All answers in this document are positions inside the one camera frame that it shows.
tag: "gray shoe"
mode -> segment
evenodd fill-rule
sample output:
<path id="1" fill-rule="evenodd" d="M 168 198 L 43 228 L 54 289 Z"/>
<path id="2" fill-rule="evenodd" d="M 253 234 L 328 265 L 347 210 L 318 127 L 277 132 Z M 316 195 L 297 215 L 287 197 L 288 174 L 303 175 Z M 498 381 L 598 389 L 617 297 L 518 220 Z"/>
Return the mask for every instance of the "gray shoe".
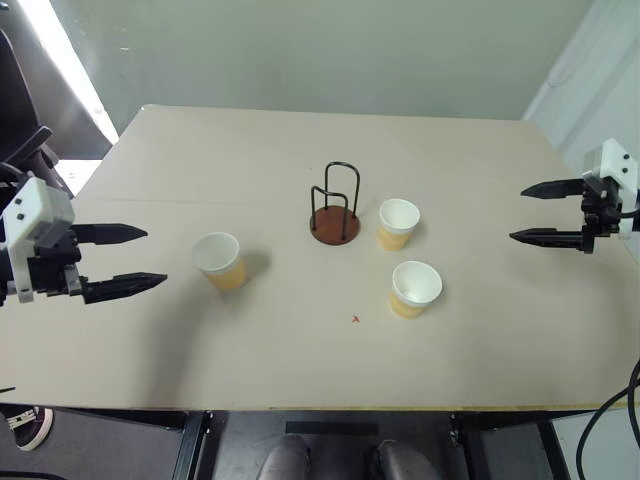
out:
<path id="1" fill-rule="evenodd" d="M 440 475 L 415 448 L 385 440 L 376 450 L 384 480 L 440 480 Z"/>
<path id="2" fill-rule="evenodd" d="M 285 435 L 264 461 L 257 480 L 308 480 L 309 447 L 298 435 Z"/>

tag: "table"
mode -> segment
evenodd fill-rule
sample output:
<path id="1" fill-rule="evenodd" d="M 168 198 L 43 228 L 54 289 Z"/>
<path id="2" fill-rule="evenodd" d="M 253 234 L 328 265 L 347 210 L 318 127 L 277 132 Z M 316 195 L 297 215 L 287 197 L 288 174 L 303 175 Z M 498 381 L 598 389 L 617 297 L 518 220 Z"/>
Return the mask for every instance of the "table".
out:
<path id="1" fill-rule="evenodd" d="M 308 230 L 329 161 L 362 175 L 359 236 Z M 519 196 L 570 176 L 520 121 L 146 106 L 74 200 L 77 223 L 149 236 L 83 246 L 92 280 L 169 279 L 85 306 L 40 296 L 0 310 L 3 401 L 76 407 L 233 409 L 587 408 L 638 356 L 637 265 L 617 238 L 592 256 L 517 243 L 527 227 L 577 228 L 578 199 Z M 334 188 L 353 178 L 336 171 Z M 407 248 L 376 245 L 377 209 L 411 200 Z M 240 241 L 250 280 L 221 295 L 191 266 L 208 231 Z M 387 301 L 393 268 L 436 267 L 444 292 L 415 320 Z M 353 316 L 360 319 L 353 323 Z"/>

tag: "black cable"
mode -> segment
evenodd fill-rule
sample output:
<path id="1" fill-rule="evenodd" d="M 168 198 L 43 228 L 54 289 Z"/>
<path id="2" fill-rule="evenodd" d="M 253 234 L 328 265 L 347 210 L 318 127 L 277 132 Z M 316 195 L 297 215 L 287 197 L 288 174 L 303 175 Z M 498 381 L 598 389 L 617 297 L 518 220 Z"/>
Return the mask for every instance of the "black cable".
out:
<path id="1" fill-rule="evenodd" d="M 640 385 L 640 380 L 636 382 L 633 388 L 634 389 L 637 388 L 638 385 Z M 582 452 L 584 450 L 584 444 L 587 441 L 587 437 L 591 433 L 591 430 L 593 429 L 596 422 L 604 414 L 604 412 L 606 412 L 609 409 L 609 407 L 611 407 L 611 405 L 613 405 L 618 400 L 620 400 L 625 395 L 627 395 L 628 390 L 629 390 L 629 387 L 625 388 L 624 390 L 620 390 L 613 397 L 611 397 L 609 400 L 603 403 L 602 406 L 598 410 L 596 410 L 596 413 L 593 414 L 593 416 L 589 420 L 589 423 L 587 423 L 587 426 L 584 427 L 584 430 L 582 431 L 582 435 L 580 435 L 580 440 L 578 441 L 578 448 L 576 450 L 576 468 L 578 470 L 578 477 L 580 478 L 580 480 L 586 480 L 584 476 L 584 470 L 582 469 Z"/>
<path id="2" fill-rule="evenodd" d="M 16 181 L 20 181 L 27 176 L 27 174 L 20 170 L 18 167 L 14 167 L 9 163 L 0 162 L 0 170 L 4 170 L 5 172 L 13 175 Z"/>
<path id="3" fill-rule="evenodd" d="M 638 363 L 636 363 L 633 372 L 631 372 L 631 377 L 629 378 L 629 386 L 627 387 L 627 410 L 629 411 L 629 423 L 631 423 L 633 436 L 636 438 L 638 448 L 640 448 L 640 428 L 638 428 L 638 418 L 636 417 L 636 388 L 634 386 L 638 385 L 639 383 L 638 375 L 640 375 L 640 360 L 638 360 Z"/>

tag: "white paper cup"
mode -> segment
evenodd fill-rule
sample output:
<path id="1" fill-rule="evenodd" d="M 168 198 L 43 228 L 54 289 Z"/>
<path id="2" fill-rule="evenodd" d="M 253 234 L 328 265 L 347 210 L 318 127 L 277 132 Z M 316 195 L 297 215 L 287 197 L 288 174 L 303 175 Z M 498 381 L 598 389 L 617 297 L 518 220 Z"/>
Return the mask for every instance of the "white paper cup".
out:
<path id="1" fill-rule="evenodd" d="M 385 200 L 380 206 L 378 243 L 385 250 L 401 250 L 420 221 L 420 210 L 400 198 Z"/>
<path id="2" fill-rule="evenodd" d="M 240 287 L 247 274 L 236 237 L 224 232 L 209 233 L 191 250 L 193 264 L 219 290 Z"/>
<path id="3" fill-rule="evenodd" d="M 431 265 L 409 261 L 393 270 L 391 310 L 402 318 L 420 315 L 442 292 L 442 278 Z"/>

